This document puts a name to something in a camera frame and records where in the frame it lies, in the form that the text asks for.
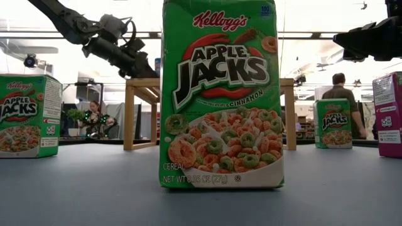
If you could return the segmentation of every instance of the green cereal box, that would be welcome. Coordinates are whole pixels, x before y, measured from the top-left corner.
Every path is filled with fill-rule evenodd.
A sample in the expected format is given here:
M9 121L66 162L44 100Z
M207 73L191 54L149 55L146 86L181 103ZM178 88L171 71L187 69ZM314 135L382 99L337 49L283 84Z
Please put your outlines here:
M62 85L48 75L0 75L0 158L57 154Z
M272 0L165 1L162 186L283 186L276 34Z
M347 99L324 99L314 103L315 146L352 148L350 105Z

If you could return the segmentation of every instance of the ceiling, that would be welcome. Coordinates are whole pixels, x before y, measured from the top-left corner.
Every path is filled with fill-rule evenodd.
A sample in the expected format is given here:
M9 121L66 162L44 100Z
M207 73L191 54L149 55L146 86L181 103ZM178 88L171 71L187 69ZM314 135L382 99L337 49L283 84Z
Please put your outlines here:
M133 17L137 31L161 31L163 0L60 0L66 7L85 14L88 19L98 21L107 13L118 18ZM278 0L278 32L326 31L343 32L386 18L384 0ZM27 0L9 1L0 8L1 31L55 31L52 22ZM80 46L65 40L39 40L40 33L25 33L31 39L9 40L10 50L20 50L24 46L54 47L57 54L38 54L40 60L48 63L73 62L82 75L94 77L97 82L121 83L117 68L107 62L90 56L85 58ZM144 40L143 51L149 55L152 66L160 57L161 40ZM360 79L371 83L373 78L386 72L402 70L401 60L374 62L368 58L363 63L342 61L342 49L331 40L285 40L279 41L281 77L296 77L304 74L307 83L330 84L331 76L337 72L347 75L347 83Z

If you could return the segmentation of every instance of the man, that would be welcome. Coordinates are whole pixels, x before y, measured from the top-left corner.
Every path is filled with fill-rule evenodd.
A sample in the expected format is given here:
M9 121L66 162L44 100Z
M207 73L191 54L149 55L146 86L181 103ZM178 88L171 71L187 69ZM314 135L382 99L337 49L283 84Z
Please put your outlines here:
M357 109L357 104L353 95L353 92L349 89L345 89L345 75L343 73L336 73L332 76L332 83L334 87L331 90L326 91L323 95L323 99L347 99L350 103L350 112L352 115L352 137L353 139L365 139L367 137L366 128L364 128L361 115Z

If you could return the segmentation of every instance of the robotic arm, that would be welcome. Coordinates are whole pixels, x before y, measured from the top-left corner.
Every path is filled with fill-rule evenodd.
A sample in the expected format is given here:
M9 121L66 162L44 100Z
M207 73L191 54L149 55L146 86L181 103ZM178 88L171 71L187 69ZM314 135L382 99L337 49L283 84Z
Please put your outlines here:
M158 74L148 64L145 44L136 38L136 27L131 18L118 19L105 14L99 22L90 21L78 12L66 8L58 0L28 0L55 25L63 37L76 45L83 45L85 57L91 53L119 68L122 78L156 78ZM127 33L128 24L133 25L133 35L126 44L117 41Z
M402 0L385 0L388 18L334 36L344 48L344 60L362 62L369 55L375 61L402 57Z

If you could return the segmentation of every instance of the gray table surface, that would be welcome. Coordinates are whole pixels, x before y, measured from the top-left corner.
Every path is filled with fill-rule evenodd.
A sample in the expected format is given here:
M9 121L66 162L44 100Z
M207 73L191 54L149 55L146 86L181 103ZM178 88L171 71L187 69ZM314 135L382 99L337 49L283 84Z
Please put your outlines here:
M82 144L0 159L0 225L402 225L402 159L297 148L285 154L285 187L271 191L164 189L158 147Z

